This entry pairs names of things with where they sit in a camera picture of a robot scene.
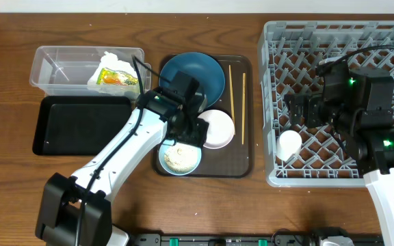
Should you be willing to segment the light blue bowl with food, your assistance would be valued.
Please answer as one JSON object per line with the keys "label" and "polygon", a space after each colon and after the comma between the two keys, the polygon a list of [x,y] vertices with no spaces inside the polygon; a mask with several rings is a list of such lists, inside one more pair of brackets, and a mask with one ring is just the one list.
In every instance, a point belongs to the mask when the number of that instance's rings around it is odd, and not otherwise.
{"label": "light blue bowl with food", "polygon": [[196,146],[166,139],[159,147],[158,159],[165,171],[174,176],[192,173],[200,164],[202,150]]}

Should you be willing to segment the yellow green snack wrapper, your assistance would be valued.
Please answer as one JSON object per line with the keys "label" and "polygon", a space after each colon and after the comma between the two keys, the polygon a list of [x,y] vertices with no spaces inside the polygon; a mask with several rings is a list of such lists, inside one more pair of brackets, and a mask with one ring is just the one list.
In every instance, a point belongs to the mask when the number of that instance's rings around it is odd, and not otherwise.
{"label": "yellow green snack wrapper", "polygon": [[102,68],[97,78],[97,85],[136,85],[139,80],[137,77],[121,70]]}

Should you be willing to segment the white napkin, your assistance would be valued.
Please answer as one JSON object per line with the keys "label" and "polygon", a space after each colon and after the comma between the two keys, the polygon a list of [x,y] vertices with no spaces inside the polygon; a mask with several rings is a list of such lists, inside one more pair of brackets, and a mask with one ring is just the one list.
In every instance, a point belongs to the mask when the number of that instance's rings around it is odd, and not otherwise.
{"label": "white napkin", "polygon": [[87,87],[89,90],[94,90],[102,94],[109,94],[112,96],[127,96],[131,97],[140,93],[139,82],[136,85],[97,85],[96,81],[102,68],[109,68],[112,70],[121,70],[137,77],[135,68],[127,61],[118,59],[114,53],[104,52],[98,68],[94,74],[89,78]]}

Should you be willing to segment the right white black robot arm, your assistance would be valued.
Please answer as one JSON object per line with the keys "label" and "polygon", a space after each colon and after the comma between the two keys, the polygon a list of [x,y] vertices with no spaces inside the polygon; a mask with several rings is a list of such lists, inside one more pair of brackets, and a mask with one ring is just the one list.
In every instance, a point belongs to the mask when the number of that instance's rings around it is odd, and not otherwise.
{"label": "right white black robot arm", "polygon": [[385,245],[394,245],[393,77],[381,68],[325,71],[322,92],[284,97],[292,123],[329,125],[343,137],[343,151],[356,161],[373,200]]}

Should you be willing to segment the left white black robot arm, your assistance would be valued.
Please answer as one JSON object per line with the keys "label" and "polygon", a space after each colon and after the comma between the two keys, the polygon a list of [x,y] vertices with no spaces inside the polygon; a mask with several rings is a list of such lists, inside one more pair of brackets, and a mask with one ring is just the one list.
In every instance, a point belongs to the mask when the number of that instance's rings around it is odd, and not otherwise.
{"label": "left white black robot arm", "polygon": [[47,245],[128,245],[111,205],[140,161],[164,139],[201,148],[208,123],[202,89],[157,87],[138,97],[122,130],[86,165],[44,185],[35,235]]}

